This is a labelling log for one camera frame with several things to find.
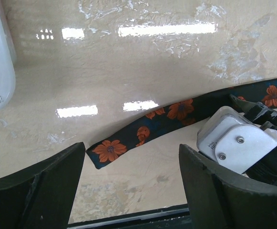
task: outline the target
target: metal bolt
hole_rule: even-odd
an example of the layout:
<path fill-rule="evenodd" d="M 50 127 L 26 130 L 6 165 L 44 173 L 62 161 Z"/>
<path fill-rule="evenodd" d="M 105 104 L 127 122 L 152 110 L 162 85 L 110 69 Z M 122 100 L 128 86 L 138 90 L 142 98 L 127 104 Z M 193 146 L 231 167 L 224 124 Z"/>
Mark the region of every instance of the metal bolt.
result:
<path fill-rule="evenodd" d="M 220 160 L 225 160 L 226 159 L 226 155 L 224 153 L 220 153 L 219 154 L 219 159 Z"/>
<path fill-rule="evenodd" d="M 244 138 L 241 136 L 237 137 L 237 142 L 240 144 L 244 143 Z"/>

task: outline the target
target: fabric strip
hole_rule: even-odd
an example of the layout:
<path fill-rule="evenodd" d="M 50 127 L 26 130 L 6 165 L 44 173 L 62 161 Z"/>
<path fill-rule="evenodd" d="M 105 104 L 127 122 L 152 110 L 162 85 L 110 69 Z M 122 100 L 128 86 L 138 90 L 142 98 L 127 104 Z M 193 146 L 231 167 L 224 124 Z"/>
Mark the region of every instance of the fabric strip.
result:
<path fill-rule="evenodd" d="M 135 147 L 212 116 L 222 106 L 241 112 L 229 99 L 230 94 L 277 108 L 277 78 L 221 89 L 151 111 L 92 145 L 86 153 L 100 169 Z"/>

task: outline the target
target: glossy surface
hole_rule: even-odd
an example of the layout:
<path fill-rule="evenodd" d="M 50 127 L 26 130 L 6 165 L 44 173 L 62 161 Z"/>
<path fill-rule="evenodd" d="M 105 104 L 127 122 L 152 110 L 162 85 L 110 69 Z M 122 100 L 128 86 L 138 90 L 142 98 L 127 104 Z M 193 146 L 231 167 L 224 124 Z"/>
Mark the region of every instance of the glossy surface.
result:
<path fill-rule="evenodd" d="M 0 111 L 0 177 L 86 147 L 147 109 L 277 77 L 277 1 L 4 0 L 18 55 Z M 70 222 L 185 203 L 169 133 L 96 170 L 85 158 Z"/>

